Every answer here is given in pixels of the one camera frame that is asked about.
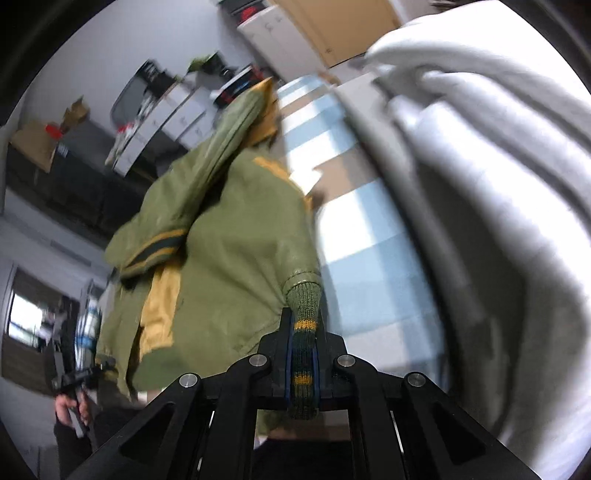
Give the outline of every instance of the wooden door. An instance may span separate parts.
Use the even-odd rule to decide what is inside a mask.
[[[364,53],[400,26],[388,0],[274,0],[308,37],[327,67]]]

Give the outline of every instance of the brown box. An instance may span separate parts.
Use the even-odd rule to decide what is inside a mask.
[[[64,112],[64,118],[60,125],[61,133],[65,134],[71,128],[81,124],[88,118],[90,108],[82,102],[83,97],[78,98],[69,108]]]
[[[45,131],[45,125],[32,120],[17,131],[10,143],[44,172],[49,173],[57,142]]]

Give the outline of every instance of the green jacket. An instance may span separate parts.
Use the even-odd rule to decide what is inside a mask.
[[[317,310],[306,199],[267,150],[243,147],[267,100],[257,89],[235,100],[107,248],[122,284],[97,354],[115,358],[125,394],[164,388],[189,371],[226,371],[276,330],[285,305],[298,312],[302,294],[288,295],[303,291],[295,286],[308,285],[303,295]]]

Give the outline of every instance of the person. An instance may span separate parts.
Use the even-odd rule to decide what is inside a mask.
[[[86,435],[78,438],[70,408],[77,408],[82,423],[88,427]],[[81,391],[77,400],[65,394],[55,397],[54,409],[56,424],[53,434],[56,437],[59,456],[60,479],[65,480],[92,453],[107,442],[115,433],[127,424],[138,412],[130,408],[107,408],[92,416],[92,404],[85,391]]]
[[[80,419],[90,424],[90,408],[86,393],[82,392],[78,401],[65,394],[58,395],[54,400],[56,424],[53,434],[56,436],[59,455],[60,478],[66,479],[84,460],[92,454],[92,445],[88,436],[78,438],[72,425],[70,408],[78,408]]]

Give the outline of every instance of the striped knit cuff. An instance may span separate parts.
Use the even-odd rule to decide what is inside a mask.
[[[294,312],[291,342],[291,408],[295,419],[311,419],[314,405],[313,349],[316,342],[318,309],[322,288],[311,282],[300,283],[287,294],[287,304]]]

